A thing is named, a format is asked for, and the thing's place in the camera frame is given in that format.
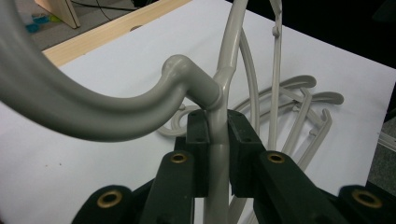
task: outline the black cable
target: black cable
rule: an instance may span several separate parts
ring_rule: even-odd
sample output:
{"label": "black cable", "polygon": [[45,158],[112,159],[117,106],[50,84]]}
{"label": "black cable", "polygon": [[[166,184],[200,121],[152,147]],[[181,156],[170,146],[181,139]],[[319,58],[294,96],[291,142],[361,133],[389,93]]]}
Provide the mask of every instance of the black cable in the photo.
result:
{"label": "black cable", "polygon": [[136,11],[138,10],[138,8],[126,8],[126,7],[102,7],[102,6],[96,6],[96,5],[88,5],[88,4],[84,4],[84,3],[80,3],[80,2],[76,2],[76,1],[71,1],[74,4],[83,6],[83,7],[96,7],[96,8],[104,8],[104,9],[113,9],[113,10],[119,10],[119,11]]}
{"label": "black cable", "polygon": [[98,6],[99,6],[99,9],[102,11],[102,13],[103,13],[103,15],[109,20],[109,21],[112,21],[107,15],[106,15],[106,13],[102,10],[102,7],[100,6],[100,4],[99,4],[99,1],[98,0],[96,0],[96,3],[98,4]]}

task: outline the curved metal rod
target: curved metal rod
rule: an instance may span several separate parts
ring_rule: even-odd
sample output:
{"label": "curved metal rod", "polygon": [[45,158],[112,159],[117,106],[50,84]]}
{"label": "curved metal rod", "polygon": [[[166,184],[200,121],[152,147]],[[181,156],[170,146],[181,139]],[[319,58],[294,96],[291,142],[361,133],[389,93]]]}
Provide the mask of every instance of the curved metal rod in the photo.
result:
{"label": "curved metal rod", "polygon": [[23,29],[13,1],[0,2],[0,99],[56,132],[94,141],[124,141],[168,121],[185,96],[203,108],[215,105],[219,85],[185,56],[163,65],[150,91],[115,98],[90,91],[64,75],[39,52]]}

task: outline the clamp jaw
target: clamp jaw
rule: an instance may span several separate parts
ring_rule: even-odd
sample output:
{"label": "clamp jaw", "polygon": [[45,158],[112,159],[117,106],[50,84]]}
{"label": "clamp jaw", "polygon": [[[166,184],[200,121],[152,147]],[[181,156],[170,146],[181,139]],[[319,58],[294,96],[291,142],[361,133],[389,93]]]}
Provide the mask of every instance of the clamp jaw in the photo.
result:
{"label": "clamp jaw", "polygon": [[[394,223],[396,203],[379,191],[347,186],[338,197],[317,188],[286,154],[266,151],[246,117],[228,113],[233,194],[254,199],[260,223]],[[139,189],[108,186],[84,203],[73,224],[187,224],[194,198],[208,194],[204,110],[189,114],[187,134],[163,157],[156,177]]]}

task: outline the dark background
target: dark background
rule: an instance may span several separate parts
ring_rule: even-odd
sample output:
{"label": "dark background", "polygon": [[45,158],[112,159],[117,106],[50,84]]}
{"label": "dark background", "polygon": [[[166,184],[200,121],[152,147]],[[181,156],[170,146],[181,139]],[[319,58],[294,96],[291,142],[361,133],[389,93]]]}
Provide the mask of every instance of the dark background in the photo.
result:
{"label": "dark background", "polygon": [[[282,6],[283,25],[396,68],[396,0],[283,0]],[[275,18],[269,0],[250,0],[247,9]],[[375,20],[374,14],[382,20]],[[388,112],[396,107],[395,101],[393,91]]]}

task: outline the gray metal tube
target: gray metal tube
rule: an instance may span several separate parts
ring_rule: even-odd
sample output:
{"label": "gray metal tube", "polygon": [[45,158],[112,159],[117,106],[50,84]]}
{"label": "gray metal tube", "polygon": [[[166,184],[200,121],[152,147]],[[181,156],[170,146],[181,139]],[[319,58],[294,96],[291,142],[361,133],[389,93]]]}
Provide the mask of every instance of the gray metal tube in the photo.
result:
{"label": "gray metal tube", "polygon": [[234,1],[221,42],[218,72],[214,79],[222,88],[221,103],[207,111],[211,145],[209,149],[209,192],[205,198],[204,223],[228,223],[230,143],[227,128],[228,97],[236,59],[242,23],[248,0]]}
{"label": "gray metal tube", "polygon": [[124,141],[168,121],[187,95],[203,108],[215,105],[219,85],[185,56],[169,58],[150,91],[115,98],[90,91],[64,75],[24,30],[13,1],[0,1],[0,99],[56,132],[94,141]]}

